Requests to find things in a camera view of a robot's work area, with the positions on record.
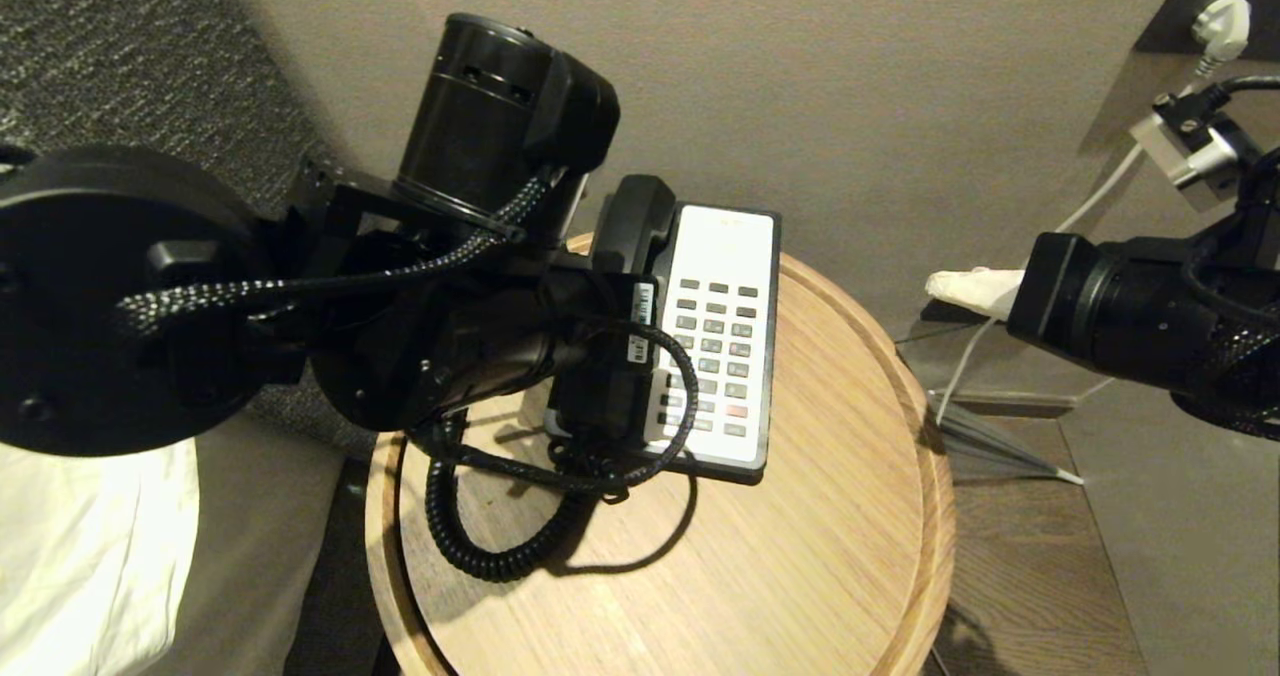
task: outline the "power plug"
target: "power plug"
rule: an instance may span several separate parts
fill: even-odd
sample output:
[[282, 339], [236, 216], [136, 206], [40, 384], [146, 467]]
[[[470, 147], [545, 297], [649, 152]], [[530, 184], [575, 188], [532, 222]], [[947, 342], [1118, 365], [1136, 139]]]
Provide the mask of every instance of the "power plug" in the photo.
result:
[[1249, 44], [1249, 12], [1247, 0], [1217, 0], [1196, 18], [1192, 33], [1204, 45], [1204, 55], [1196, 67], [1198, 78], [1210, 78], [1217, 67], [1244, 52]]

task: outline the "round wooden table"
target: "round wooden table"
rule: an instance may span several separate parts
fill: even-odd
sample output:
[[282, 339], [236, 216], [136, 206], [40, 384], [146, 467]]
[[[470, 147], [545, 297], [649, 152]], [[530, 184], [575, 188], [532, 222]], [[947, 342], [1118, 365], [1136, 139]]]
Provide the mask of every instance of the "round wooden table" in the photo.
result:
[[[941, 439], [859, 303], [786, 256], [778, 289], [764, 480], [660, 474], [598, 506], [572, 554], [522, 581], [444, 561], [422, 511], [429, 458], [381, 437], [366, 542], [406, 673], [918, 673], [951, 585]], [[472, 407], [467, 443], [545, 465], [545, 399]], [[458, 484], [463, 522], [490, 549], [525, 540], [559, 498], [462, 469]]]

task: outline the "white bedsheet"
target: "white bedsheet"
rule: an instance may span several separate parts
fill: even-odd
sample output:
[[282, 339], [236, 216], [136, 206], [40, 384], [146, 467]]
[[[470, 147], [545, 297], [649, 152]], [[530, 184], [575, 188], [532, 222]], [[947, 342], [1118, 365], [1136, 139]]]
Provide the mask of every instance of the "white bedsheet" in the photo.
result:
[[198, 510], [192, 439], [110, 458], [0, 444], [0, 675], [133, 673], [160, 657]]

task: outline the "mounting plate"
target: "mounting plate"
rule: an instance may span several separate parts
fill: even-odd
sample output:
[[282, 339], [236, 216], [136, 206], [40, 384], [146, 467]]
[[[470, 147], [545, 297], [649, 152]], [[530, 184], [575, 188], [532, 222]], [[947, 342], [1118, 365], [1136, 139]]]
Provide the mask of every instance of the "mounting plate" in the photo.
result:
[[[1147, 29], [1138, 37], [1134, 50], [1147, 52], [1203, 52], [1202, 44], [1192, 35], [1196, 17], [1216, 0], [1165, 0]], [[1257, 61], [1280, 61], [1280, 0], [1248, 0], [1249, 46], [1240, 58]]]

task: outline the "label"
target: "label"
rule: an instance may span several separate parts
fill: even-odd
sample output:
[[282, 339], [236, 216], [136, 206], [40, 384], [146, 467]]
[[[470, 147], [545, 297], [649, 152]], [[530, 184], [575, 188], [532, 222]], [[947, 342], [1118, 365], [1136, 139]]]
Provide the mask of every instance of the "label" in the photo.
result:
[[[631, 292], [631, 321], [653, 325], [653, 284], [637, 283]], [[640, 337], [627, 338], [627, 361], [631, 364], [649, 362], [649, 339]]]

